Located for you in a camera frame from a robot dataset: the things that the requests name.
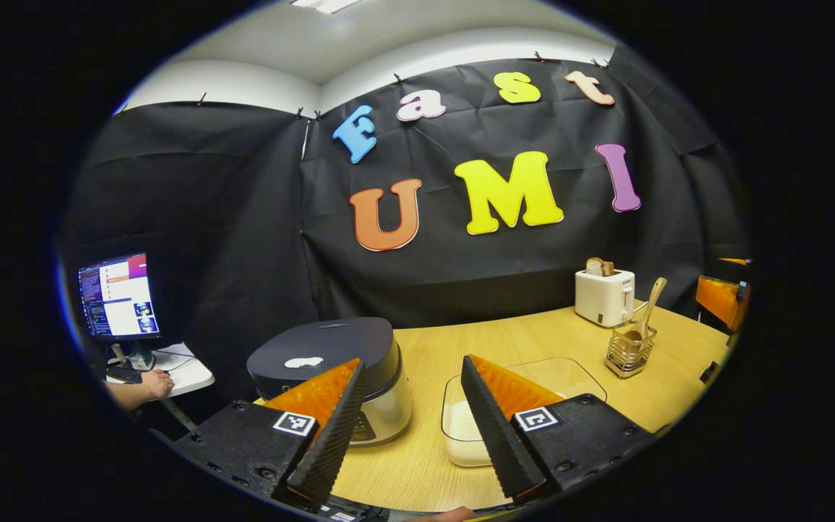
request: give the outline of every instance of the ceiling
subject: ceiling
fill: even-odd
[[[604,33],[539,0],[361,0],[335,14],[292,6],[291,0],[261,4],[171,62],[252,63],[321,86],[372,57],[458,30],[524,27],[613,44]]]

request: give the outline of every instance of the letter m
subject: letter m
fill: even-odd
[[[466,181],[473,220],[466,225],[470,234],[497,231],[498,220],[491,217],[489,204],[504,224],[517,225],[520,203],[527,201],[524,223],[548,225],[562,221],[562,210],[556,206],[547,177],[547,155],[543,152],[521,152],[514,158],[508,181],[483,159],[461,163],[454,174]]]

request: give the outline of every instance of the rice cooker lid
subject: rice cooker lid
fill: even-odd
[[[297,326],[257,348],[246,360],[246,369],[254,380],[272,384],[266,389],[281,393],[282,386],[296,386],[357,357],[365,364],[360,376],[365,396],[390,384],[400,361],[387,320],[349,318]]]

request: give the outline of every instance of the computer monitor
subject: computer monitor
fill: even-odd
[[[160,337],[143,252],[80,268],[79,293],[84,321],[97,340],[110,343]]]

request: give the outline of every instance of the foam letter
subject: foam letter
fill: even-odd
[[[614,104],[614,96],[604,94],[603,92],[597,90],[596,85],[599,85],[599,83],[591,76],[585,76],[582,72],[574,70],[573,72],[566,74],[565,78],[571,83],[575,83],[579,86],[584,95],[588,96],[594,103],[600,103],[601,105]]]
[[[350,197],[354,205],[354,229],[357,241],[362,248],[374,252],[402,248],[418,234],[418,188],[420,179],[405,179],[391,186],[391,191],[398,194],[401,224],[392,232],[383,232],[378,227],[378,199],[382,197],[381,188],[367,188]]]
[[[340,138],[347,149],[350,149],[350,162],[359,162],[362,156],[375,146],[375,138],[362,135],[364,132],[375,130],[372,120],[366,117],[369,112],[372,112],[372,107],[358,106],[357,110],[334,131],[334,139]]]
[[[498,94],[511,103],[536,102],[540,89],[531,85],[531,79],[523,72],[500,72],[494,76],[494,85],[501,87]]]
[[[623,155],[627,153],[626,149],[616,143],[602,143],[595,146],[594,151],[601,154],[607,163],[610,184],[614,187],[614,201],[610,202],[614,211],[630,212],[640,208],[640,198],[633,192],[630,171],[627,170],[627,162],[623,159]]]
[[[405,96],[402,104],[404,106],[398,109],[397,116],[403,122],[412,122],[418,118],[436,118],[446,112],[446,107],[440,100],[440,93],[430,89]]]
[[[527,201],[527,212],[524,212],[527,225],[562,221],[563,213],[553,200],[546,166],[547,155],[543,152],[521,152],[514,158],[510,178],[504,181],[483,159],[457,165],[455,175],[466,181],[473,211],[473,220],[466,225],[466,231],[473,235],[497,231],[498,220],[491,217],[490,202],[504,224],[511,228],[518,222],[522,201]]]

